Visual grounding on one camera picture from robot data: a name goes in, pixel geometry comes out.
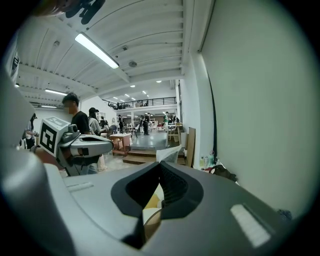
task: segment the white wall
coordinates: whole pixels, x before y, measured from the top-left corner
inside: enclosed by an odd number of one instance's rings
[[[209,156],[214,147],[214,111],[206,66],[201,54],[191,53],[180,80],[184,129],[195,128],[193,166],[199,168],[201,156]]]
[[[202,54],[218,157],[249,192],[298,216],[319,184],[319,67],[299,27],[266,2],[217,1]]]
[[[63,110],[49,110],[49,109],[44,109],[40,107],[35,108],[35,115],[37,119],[33,121],[33,126],[34,126],[34,130],[37,132],[40,132],[41,122],[42,122],[42,119],[44,118],[56,117],[56,118],[65,120],[67,122],[71,122],[71,119],[72,119],[72,115],[66,113]]]
[[[109,125],[112,125],[112,118],[115,119],[117,122],[117,113],[106,104],[99,96],[92,97],[87,100],[81,101],[81,111],[89,115],[89,109],[95,108],[99,110],[99,112],[105,113],[106,120],[108,121]]]

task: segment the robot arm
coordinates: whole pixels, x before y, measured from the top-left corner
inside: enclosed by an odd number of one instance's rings
[[[39,146],[56,158],[69,176],[80,175],[81,168],[97,163],[99,157],[114,147],[111,140],[80,134],[75,124],[57,117],[44,118]]]
[[[65,13],[67,18],[79,14],[81,23],[88,24],[106,0],[42,0],[33,14],[35,16],[56,16]]]

